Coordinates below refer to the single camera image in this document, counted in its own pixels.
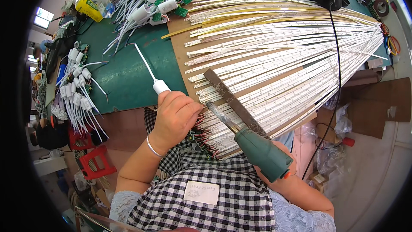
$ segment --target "checkered shirt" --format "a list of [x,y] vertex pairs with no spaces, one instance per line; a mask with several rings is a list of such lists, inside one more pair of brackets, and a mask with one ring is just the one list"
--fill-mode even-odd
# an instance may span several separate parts
[[[145,108],[147,132],[156,112]],[[144,230],[192,227],[199,231],[274,231],[272,201],[246,156],[208,161],[183,141],[170,149],[159,169],[169,177],[157,181],[138,200],[127,222]],[[183,200],[188,181],[220,186],[216,205]]]

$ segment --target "green heat gun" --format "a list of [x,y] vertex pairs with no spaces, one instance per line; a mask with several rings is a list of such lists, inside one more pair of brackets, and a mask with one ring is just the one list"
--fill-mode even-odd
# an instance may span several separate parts
[[240,129],[226,114],[212,102],[206,102],[212,111],[230,130],[235,133],[234,140],[252,165],[258,166],[261,173],[273,183],[278,178],[288,178],[289,166],[293,159],[273,144],[272,141],[258,135],[248,127]]

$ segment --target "roll of tape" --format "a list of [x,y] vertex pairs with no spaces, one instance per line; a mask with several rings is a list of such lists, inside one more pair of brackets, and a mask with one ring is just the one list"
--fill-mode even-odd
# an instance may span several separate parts
[[386,0],[375,0],[373,3],[373,8],[380,17],[387,16],[389,14],[389,4]]

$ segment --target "plastic bottle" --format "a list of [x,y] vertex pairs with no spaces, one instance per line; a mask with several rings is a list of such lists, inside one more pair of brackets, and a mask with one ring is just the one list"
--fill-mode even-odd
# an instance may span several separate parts
[[111,18],[115,12],[115,6],[111,3],[110,0],[95,0],[97,7],[103,18]]
[[84,13],[98,23],[103,19],[97,5],[91,0],[76,0],[75,6],[78,12]]

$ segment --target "red cap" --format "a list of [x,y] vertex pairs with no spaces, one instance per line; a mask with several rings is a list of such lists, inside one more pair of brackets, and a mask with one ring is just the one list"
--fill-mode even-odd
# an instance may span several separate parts
[[283,176],[283,178],[286,179],[286,178],[288,178],[290,175],[291,175],[291,173],[288,172],[288,173],[286,173],[286,174]]
[[347,146],[352,147],[355,144],[355,140],[353,140],[352,138],[349,138],[349,137],[345,137],[342,140],[342,144],[345,144]]

